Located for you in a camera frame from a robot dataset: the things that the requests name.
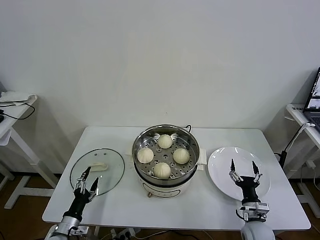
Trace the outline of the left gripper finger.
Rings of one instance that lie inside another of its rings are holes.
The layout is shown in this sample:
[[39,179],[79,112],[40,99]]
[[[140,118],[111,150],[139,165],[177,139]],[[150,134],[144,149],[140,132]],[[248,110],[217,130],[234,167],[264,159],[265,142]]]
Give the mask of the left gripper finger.
[[99,182],[99,177],[97,177],[93,184],[91,185],[90,187],[90,190],[89,190],[89,198],[88,200],[91,201],[96,195],[97,195],[97,192],[98,192],[98,182]]
[[89,166],[80,177],[77,178],[77,183],[75,185],[75,189],[79,190],[81,193],[85,192],[86,189],[86,180],[90,174],[91,167]]

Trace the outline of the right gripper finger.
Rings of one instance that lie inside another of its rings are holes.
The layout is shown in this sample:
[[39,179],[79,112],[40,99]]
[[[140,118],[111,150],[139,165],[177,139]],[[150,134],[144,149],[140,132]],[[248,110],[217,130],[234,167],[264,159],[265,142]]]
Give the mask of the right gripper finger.
[[263,174],[260,173],[260,170],[254,161],[252,161],[252,169],[254,173],[253,182],[256,184],[260,184],[260,178]]
[[242,181],[242,177],[236,172],[235,163],[234,163],[234,159],[233,158],[231,159],[231,166],[230,166],[229,176],[231,177],[231,179],[235,183]]

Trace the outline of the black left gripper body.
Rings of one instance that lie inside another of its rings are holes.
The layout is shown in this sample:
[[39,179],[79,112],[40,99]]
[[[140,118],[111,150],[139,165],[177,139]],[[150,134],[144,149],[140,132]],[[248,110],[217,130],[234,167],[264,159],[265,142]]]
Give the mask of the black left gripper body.
[[63,214],[63,217],[73,217],[75,219],[82,219],[83,211],[89,202],[94,198],[96,195],[97,187],[91,187],[90,191],[86,188],[84,192],[81,192],[81,188],[78,187],[74,191],[74,200],[71,203],[71,206],[68,211]]

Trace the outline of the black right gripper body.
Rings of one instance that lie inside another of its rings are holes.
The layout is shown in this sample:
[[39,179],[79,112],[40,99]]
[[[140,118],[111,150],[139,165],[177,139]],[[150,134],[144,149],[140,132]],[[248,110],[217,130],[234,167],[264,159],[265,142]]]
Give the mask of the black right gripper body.
[[254,182],[255,178],[252,176],[241,176],[242,180],[236,181],[235,185],[242,190],[242,203],[260,203],[256,188],[260,185],[258,182]]

